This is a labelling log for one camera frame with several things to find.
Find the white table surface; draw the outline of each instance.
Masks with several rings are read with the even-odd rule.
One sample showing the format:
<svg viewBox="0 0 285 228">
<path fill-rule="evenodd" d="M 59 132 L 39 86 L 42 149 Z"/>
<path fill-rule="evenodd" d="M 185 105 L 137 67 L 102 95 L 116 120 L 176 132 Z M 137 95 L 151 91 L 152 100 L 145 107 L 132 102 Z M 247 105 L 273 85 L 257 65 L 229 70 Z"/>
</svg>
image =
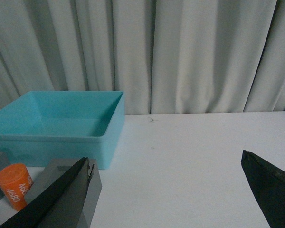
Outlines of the white table surface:
<svg viewBox="0 0 285 228">
<path fill-rule="evenodd" d="M 285 171 L 285 112 L 126 116 L 91 227 L 269 228 L 244 149 Z M 0 224 L 13 213 L 1 200 Z"/>
</svg>

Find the orange bottle cap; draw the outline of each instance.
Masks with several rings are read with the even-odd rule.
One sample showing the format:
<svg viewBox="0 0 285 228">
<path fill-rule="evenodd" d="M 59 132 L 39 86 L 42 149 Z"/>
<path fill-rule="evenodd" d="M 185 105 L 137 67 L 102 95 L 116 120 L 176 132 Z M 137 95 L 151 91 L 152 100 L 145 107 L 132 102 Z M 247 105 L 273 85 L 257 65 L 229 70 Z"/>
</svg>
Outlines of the orange bottle cap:
<svg viewBox="0 0 285 228">
<path fill-rule="evenodd" d="M 24 164 L 13 164 L 0 171 L 0 188 L 15 210 L 27 205 L 24 195 L 32 185 L 33 180 Z"/>
</svg>

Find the turquoise plastic bin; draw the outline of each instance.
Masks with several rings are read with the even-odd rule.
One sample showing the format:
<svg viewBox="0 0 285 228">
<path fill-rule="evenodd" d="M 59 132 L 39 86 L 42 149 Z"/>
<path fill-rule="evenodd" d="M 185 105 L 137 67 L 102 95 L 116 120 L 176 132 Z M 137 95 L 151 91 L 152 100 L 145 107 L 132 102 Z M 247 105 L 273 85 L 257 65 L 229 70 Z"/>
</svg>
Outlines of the turquoise plastic bin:
<svg viewBox="0 0 285 228">
<path fill-rule="evenodd" d="M 103 170 L 123 124 L 122 91 L 32 91 L 0 110 L 0 151 L 11 163 L 39 167 L 88 157 Z"/>
</svg>

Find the curtain fold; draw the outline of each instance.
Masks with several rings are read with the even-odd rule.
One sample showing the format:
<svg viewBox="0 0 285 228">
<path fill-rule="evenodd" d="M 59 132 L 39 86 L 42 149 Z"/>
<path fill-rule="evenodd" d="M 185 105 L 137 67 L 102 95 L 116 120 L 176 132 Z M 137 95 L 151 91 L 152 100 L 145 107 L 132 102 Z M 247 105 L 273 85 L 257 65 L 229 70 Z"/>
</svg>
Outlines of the curtain fold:
<svg viewBox="0 0 285 228">
<path fill-rule="evenodd" d="M 242 112 L 275 5 L 263 0 L 161 1 L 152 113 Z"/>
<path fill-rule="evenodd" d="M 285 1 L 283 0 L 276 6 L 264 53 L 245 107 L 246 112 L 273 110 L 285 110 Z"/>
<path fill-rule="evenodd" d="M 0 0 L 0 109 L 124 90 L 127 114 L 285 110 L 285 0 Z"/>
</svg>

